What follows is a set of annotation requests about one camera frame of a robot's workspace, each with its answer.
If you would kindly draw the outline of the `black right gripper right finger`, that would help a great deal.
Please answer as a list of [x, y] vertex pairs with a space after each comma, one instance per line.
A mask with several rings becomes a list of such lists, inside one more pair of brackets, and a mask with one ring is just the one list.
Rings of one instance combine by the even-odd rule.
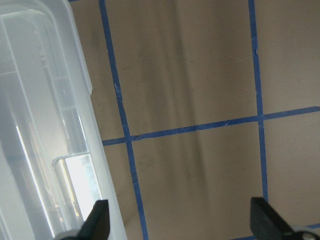
[[263, 197], [250, 199], [250, 229], [257, 240], [302, 240]]

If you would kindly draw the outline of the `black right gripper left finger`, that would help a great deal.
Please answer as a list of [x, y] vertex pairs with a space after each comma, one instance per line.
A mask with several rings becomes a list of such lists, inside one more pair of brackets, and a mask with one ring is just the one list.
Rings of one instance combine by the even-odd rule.
[[107, 240], [110, 236], [110, 212], [107, 199], [97, 200], [76, 235], [77, 240]]

